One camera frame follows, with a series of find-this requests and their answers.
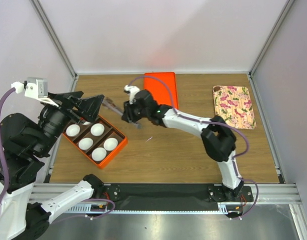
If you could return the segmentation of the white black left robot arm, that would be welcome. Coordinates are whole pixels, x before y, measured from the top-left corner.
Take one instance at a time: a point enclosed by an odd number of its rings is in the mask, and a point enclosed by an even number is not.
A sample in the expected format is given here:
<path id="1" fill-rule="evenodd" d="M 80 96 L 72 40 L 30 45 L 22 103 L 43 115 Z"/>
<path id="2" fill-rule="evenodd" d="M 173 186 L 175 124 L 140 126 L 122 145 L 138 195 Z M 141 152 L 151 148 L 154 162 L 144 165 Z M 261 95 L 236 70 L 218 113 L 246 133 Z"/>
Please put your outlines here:
<path id="1" fill-rule="evenodd" d="M 102 94 L 84 97 L 82 91 L 49 93 L 38 122 L 22 113 L 1 118 L 0 101 L 0 240 L 35 240 L 69 208 L 99 200 L 104 183 L 86 175 L 73 188 L 43 202 L 30 203 L 37 174 L 69 123 L 93 123 Z"/>

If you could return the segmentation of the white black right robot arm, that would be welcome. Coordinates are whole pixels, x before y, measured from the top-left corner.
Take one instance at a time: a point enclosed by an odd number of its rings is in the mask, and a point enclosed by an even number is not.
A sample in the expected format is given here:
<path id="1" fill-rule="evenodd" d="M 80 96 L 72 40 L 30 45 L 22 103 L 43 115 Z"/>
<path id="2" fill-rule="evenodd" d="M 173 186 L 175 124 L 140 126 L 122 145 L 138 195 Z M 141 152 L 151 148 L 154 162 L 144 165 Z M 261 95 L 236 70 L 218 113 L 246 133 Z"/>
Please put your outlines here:
<path id="1" fill-rule="evenodd" d="M 198 117 L 166 104 L 158 104 L 148 90 L 126 85 L 129 99 L 124 102 L 122 120 L 136 123 L 146 118 L 153 125 L 178 129 L 202 140 L 206 154 L 217 162 L 224 197 L 235 201 L 242 195 L 244 181 L 236 161 L 236 136 L 220 116 Z"/>

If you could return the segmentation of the metal tongs with red grip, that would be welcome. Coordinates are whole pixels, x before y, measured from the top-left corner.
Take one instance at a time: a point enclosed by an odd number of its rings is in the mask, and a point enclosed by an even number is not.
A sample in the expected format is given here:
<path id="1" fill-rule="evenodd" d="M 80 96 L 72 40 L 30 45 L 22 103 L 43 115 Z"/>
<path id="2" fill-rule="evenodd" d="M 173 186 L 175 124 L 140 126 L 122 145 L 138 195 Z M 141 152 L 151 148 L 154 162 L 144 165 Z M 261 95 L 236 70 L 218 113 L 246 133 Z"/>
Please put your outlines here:
<path id="1" fill-rule="evenodd" d="M 112 99 L 109 97 L 105 97 L 104 100 L 102 101 L 102 105 L 105 106 L 106 108 L 110 109 L 114 113 L 118 114 L 120 117 L 123 116 L 124 111 L 118 107 Z"/>

